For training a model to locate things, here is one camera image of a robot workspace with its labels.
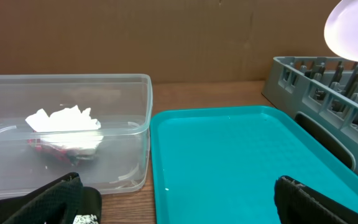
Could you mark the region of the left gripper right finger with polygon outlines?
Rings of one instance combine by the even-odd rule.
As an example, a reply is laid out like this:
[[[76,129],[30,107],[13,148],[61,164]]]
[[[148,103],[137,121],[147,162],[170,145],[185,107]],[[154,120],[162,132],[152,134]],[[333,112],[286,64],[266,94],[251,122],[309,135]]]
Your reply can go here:
[[[283,175],[275,181],[274,202],[282,224],[358,224],[358,213]]]

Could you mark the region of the white napkin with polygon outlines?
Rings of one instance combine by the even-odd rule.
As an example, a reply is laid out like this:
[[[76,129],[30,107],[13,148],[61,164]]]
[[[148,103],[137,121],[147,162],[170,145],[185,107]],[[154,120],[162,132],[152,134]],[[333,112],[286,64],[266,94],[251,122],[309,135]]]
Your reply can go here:
[[[99,131],[101,123],[90,116],[91,108],[80,111],[78,106],[64,108],[48,115],[39,109],[35,114],[26,117],[26,123],[36,133],[66,132],[67,135],[43,137],[40,143],[59,152],[68,152],[74,156],[95,154],[104,136],[100,133],[86,135],[84,131]]]

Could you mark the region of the red snack wrapper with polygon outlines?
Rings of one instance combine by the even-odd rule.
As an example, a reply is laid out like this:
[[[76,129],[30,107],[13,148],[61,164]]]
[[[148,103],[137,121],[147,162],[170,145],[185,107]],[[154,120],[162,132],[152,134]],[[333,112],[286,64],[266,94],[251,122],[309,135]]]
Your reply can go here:
[[[71,166],[77,166],[85,160],[93,160],[99,146],[99,143],[95,147],[59,146],[57,143],[49,143],[41,139],[29,139],[27,143],[39,154],[49,155],[55,160]]]

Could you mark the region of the white rice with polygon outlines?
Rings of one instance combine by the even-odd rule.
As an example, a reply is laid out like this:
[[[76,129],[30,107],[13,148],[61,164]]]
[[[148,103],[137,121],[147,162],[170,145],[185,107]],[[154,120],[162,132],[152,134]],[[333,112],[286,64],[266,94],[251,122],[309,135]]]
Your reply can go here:
[[[77,215],[73,224],[99,224],[99,219],[96,215]]]

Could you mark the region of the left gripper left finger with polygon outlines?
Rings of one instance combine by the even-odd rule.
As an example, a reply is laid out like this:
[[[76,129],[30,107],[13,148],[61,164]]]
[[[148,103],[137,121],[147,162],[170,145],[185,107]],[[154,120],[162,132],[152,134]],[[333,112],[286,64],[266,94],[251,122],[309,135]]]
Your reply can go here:
[[[27,195],[0,200],[0,224],[73,223],[82,193],[79,174],[68,173]]]

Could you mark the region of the white round plate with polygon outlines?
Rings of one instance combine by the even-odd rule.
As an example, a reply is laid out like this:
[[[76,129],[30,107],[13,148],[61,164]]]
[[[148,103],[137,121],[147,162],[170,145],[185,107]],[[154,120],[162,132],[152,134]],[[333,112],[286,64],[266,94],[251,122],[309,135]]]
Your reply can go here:
[[[358,62],[358,0],[342,0],[324,26],[324,40],[336,55]]]

